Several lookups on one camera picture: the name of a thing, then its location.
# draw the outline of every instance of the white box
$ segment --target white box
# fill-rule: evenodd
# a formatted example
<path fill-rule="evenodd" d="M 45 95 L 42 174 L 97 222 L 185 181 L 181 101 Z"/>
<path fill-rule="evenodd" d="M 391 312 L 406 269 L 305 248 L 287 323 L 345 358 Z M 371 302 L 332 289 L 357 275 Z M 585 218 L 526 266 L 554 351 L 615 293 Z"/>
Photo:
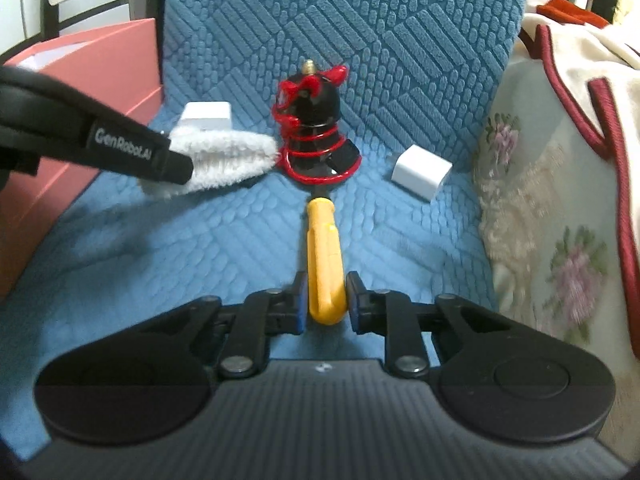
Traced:
<path fill-rule="evenodd" d="M 232 130 L 231 104 L 226 101 L 187 103 L 178 126 L 193 126 L 201 130 Z"/>
<path fill-rule="evenodd" d="M 448 160 L 414 144 L 398 157 L 391 180 L 431 201 L 442 187 L 451 167 Z"/>

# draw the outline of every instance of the pink box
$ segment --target pink box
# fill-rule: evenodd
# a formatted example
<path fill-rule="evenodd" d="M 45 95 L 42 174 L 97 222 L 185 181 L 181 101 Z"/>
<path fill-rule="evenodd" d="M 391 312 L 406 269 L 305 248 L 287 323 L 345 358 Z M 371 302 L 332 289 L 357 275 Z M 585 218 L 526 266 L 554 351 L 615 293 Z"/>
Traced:
<path fill-rule="evenodd" d="M 75 50 L 40 72 L 140 123 L 153 118 L 162 103 L 154 20 L 110 25 L 39 43 L 7 64 L 28 63 L 53 49 L 73 45 Z M 98 173 L 94 168 L 43 158 L 36 177 L 18 173 L 9 177 L 0 192 L 0 298 L 11 291 L 54 222 Z"/>

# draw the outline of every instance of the gold screw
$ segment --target gold screw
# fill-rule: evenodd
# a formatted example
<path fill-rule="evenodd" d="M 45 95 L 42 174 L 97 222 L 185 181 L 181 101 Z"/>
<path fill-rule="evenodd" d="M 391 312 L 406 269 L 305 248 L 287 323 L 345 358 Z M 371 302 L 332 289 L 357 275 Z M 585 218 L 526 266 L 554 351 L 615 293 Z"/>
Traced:
<path fill-rule="evenodd" d="M 316 69 L 316 64 L 313 62 L 312 59 L 307 59 L 303 64 L 302 64 L 302 74 L 303 75 L 312 75 L 315 74 L 318 71 L 318 69 Z"/>

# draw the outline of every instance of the yellow screwdriver handle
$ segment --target yellow screwdriver handle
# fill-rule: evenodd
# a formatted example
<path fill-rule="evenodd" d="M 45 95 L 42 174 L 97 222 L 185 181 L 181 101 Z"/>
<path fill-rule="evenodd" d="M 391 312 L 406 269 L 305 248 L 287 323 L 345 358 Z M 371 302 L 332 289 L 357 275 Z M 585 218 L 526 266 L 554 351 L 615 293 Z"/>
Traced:
<path fill-rule="evenodd" d="M 333 325 L 347 312 L 335 207 L 327 198 L 315 198 L 309 202 L 306 211 L 309 216 L 306 233 L 309 313 L 318 323 Z"/>

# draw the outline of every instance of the black and red figurine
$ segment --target black and red figurine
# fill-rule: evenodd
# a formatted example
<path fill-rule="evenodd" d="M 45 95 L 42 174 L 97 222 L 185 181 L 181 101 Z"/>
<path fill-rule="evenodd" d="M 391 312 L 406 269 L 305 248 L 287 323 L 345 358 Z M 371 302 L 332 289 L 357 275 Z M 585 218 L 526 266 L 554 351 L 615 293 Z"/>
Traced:
<path fill-rule="evenodd" d="M 284 142 L 279 165 L 301 184 L 338 184 L 360 166 L 359 150 L 337 126 L 338 87 L 348 74 L 344 65 L 320 72 L 307 60 L 300 72 L 280 82 L 273 107 Z"/>

